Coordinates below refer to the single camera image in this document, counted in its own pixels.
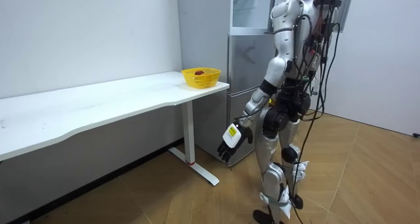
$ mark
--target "white robot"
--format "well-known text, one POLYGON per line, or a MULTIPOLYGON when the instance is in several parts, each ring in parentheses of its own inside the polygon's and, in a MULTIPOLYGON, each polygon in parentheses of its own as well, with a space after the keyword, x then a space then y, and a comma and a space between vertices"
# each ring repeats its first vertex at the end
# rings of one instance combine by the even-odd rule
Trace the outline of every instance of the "white robot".
POLYGON ((291 207, 303 208, 295 183, 305 178, 308 162, 300 162, 301 151, 292 144, 298 124, 310 106, 306 92, 319 66, 327 62, 332 29, 340 0, 286 0, 271 11, 277 55, 270 61, 264 81, 245 105, 243 116, 228 127, 218 148, 225 162, 245 139, 254 139, 262 176, 261 199, 270 213, 255 210, 260 224, 280 224, 283 212, 290 218, 291 207), (276 95, 273 107, 266 107, 276 95), (278 140, 282 164, 272 161, 278 140))

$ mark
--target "robot leg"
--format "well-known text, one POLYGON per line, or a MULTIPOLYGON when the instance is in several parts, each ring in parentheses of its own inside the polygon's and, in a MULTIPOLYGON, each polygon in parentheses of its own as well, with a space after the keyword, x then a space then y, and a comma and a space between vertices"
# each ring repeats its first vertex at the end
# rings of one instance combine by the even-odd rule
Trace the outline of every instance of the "robot leg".
POLYGON ((268 204, 269 214, 260 210, 253 213, 254 219, 260 224, 281 224, 281 213, 290 216, 291 202, 289 189, 282 165, 273 162, 277 149, 278 135, 268 138, 263 135, 264 118, 269 109, 265 108, 260 114, 255 130, 255 153, 261 171, 262 192, 261 199, 268 204))
POLYGON ((301 150, 297 146, 293 145, 293 139, 297 134, 299 122, 299 119, 296 122, 289 121, 286 127, 278 133, 278 137, 280 139, 280 146, 282 148, 282 164, 283 166, 287 167, 287 169, 285 169, 287 184, 289 185, 290 189, 293 189, 294 187, 292 193, 295 194, 295 196, 291 197, 291 200, 296 208, 302 209, 303 201, 302 198, 297 195, 297 185, 295 185, 295 183, 298 183, 305 178, 305 170, 308 162, 301 162, 299 167, 295 165, 301 154, 301 150))

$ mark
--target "yellow basket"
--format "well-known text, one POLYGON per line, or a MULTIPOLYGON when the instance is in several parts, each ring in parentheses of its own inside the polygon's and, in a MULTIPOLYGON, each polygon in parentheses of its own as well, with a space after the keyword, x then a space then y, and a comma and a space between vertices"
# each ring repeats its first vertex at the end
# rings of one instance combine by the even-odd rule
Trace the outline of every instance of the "yellow basket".
POLYGON ((204 89, 206 87, 215 86, 221 71, 213 68, 194 68, 183 70, 182 74, 186 84, 190 87, 195 87, 196 89, 204 89), (202 70, 204 74, 196 76, 195 73, 198 70, 202 70))

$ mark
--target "white desk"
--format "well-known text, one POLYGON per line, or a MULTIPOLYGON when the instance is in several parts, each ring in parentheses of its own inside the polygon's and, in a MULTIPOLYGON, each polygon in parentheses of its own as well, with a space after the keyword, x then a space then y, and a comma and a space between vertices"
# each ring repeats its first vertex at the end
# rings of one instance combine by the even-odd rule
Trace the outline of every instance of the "white desk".
POLYGON ((216 185, 219 180, 195 163, 192 100, 227 88, 229 84, 218 82, 214 87, 194 89, 187 86, 181 73, 166 72, 1 99, 0 161, 88 129, 182 104, 186 155, 176 148, 170 151, 216 185))

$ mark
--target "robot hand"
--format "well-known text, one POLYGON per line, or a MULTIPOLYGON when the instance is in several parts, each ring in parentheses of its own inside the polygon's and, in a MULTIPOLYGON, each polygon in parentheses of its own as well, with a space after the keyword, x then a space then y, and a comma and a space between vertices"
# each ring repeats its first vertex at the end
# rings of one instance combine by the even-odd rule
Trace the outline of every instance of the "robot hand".
POLYGON ((222 161, 229 162, 229 159, 241 147, 245 139, 248 139, 248 143, 252 143, 253 138, 251 129, 241 126, 239 122, 234 122, 232 125, 229 125, 223 134, 223 141, 217 149, 219 157, 222 161))

